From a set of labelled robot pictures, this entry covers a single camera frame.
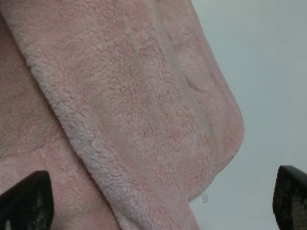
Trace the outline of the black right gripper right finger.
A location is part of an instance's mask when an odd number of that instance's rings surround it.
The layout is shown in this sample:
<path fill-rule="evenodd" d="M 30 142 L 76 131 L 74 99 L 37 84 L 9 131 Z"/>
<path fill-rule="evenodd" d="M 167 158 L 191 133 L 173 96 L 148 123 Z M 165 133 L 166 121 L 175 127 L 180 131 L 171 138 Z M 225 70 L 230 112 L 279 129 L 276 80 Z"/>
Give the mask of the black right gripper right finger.
<path fill-rule="evenodd" d="M 307 230 L 307 174 L 291 165 L 278 169 L 272 209 L 279 229 Z"/>

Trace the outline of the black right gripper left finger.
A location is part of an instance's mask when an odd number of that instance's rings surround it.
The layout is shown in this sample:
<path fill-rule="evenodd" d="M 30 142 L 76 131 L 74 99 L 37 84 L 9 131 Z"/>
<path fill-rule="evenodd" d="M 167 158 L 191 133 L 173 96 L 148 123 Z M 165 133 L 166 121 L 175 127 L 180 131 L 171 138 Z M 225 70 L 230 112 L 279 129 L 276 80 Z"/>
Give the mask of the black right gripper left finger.
<path fill-rule="evenodd" d="M 35 171 L 0 195 L 1 230 L 49 230 L 54 218 L 50 175 Z"/>

